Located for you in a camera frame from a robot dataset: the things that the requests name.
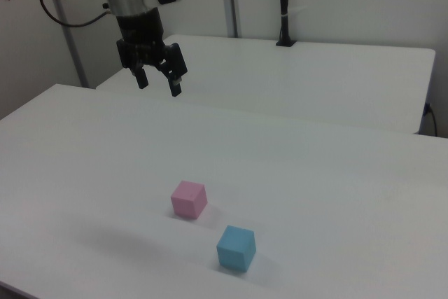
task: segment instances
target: cable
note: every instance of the cable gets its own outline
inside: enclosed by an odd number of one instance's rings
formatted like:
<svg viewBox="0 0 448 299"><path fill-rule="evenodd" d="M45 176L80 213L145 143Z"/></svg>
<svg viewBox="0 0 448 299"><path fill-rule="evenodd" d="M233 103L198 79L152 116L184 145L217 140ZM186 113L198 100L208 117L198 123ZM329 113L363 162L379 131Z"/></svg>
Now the cable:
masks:
<svg viewBox="0 0 448 299"><path fill-rule="evenodd" d="M106 16L107 14L109 14L109 12L105 11L104 13L102 13L101 15L97 16L95 19L89 21L89 22L85 22L83 24L79 24L79 25L70 25L67 24L65 22L62 22L60 20L58 20L57 18L55 18L50 11L48 10L47 6L45 6L45 3L43 2L43 0L39 0L41 2L41 6L43 8L43 10L45 11L45 13L48 15L48 17L50 17L51 20L53 20L54 22L57 22L59 25L64 26L64 27L69 27L69 28L79 28L79 27L86 27L89 26L95 22L97 22L98 20L100 20L102 17Z"/></svg>
<svg viewBox="0 0 448 299"><path fill-rule="evenodd" d="M433 107L431 106L431 103L425 103L425 107L423 109L423 117L425 117L428 113L430 113L433 117L433 122L434 122L434 135L436 137L438 137L438 132L437 132L437 122L435 121L435 114L434 114L434 110Z"/></svg>
<svg viewBox="0 0 448 299"><path fill-rule="evenodd" d="M436 137L438 137L438 134L437 134L437 122L435 121L435 114L434 114L433 108L431 108L431 106L429 106L428 112L430 112L431 115L432 115L432 117L433 117L433 122L434 122L434 135L435 135Z"/></svg>

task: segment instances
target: black stand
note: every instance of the black stand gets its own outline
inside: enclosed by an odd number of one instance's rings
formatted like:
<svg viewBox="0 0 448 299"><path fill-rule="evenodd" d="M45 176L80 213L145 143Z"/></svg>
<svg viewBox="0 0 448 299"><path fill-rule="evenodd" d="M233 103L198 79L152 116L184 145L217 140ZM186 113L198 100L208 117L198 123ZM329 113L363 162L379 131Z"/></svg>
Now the black stand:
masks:
<svg viewBox="0 0 448 299"><path fill-rule="evenodd" d="M123 39L117 41L123 68L129 68L137 79L139 88L148 86L143 65L155 67L168 80L173 97L182 92L182 75L187 66L177 43L166 46L163 42L163 26L159 10L135 17L117 17Z"/></svg>
<svg viewBox="0 0 448 299"><path fill-rule="evenodd" d="M289 0L280 0L281 31L279 42L277 42L276 45L281 47L291 47L296 42L295 40L291 40L291 37L289 36L288 2Z"/></svg>

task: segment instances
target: table surface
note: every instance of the table surface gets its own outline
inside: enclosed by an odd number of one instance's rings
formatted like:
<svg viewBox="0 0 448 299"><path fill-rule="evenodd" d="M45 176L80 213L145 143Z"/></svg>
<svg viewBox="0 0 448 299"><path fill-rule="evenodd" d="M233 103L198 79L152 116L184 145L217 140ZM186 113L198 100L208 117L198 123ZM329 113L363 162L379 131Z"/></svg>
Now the table surface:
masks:
<svg viewBox="0 0 448 299"><path fill-rule="evenodd" d="M417 133L435 52L428 49L296 43L203 36L178 42L189 72L181 102L273 116ZM97 89L171 99L168 83L146 67L140 90L128 69Z"/></svg>
<svg viewBox="0 0 448 299"><path fill-rule="evenodd" d="M446 139L56 85L0 121L0 281L38 298L443 298ZM181 180L204 183L197 221ZM218 265L255 232L246 274Z"/></svg>

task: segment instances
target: foam cube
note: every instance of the foam cube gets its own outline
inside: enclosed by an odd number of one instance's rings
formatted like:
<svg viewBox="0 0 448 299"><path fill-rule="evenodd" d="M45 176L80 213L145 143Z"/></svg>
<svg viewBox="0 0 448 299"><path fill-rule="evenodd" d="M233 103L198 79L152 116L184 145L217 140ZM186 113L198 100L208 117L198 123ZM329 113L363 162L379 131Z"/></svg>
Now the foam cube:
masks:
<svg viewBox="0 0 448 299"><path fill-rule="evenodd" d="M257 251L255 234L251 230L229 225L216 249L218 250L219 263L223 267L247 272Z"/></svg>
<svg viewBox="0 0 448 299"><path fill-rule="evenodd" d="M171 195L171 203L177 216L196 219L207 205L205 186L182 181Z"/></svg>

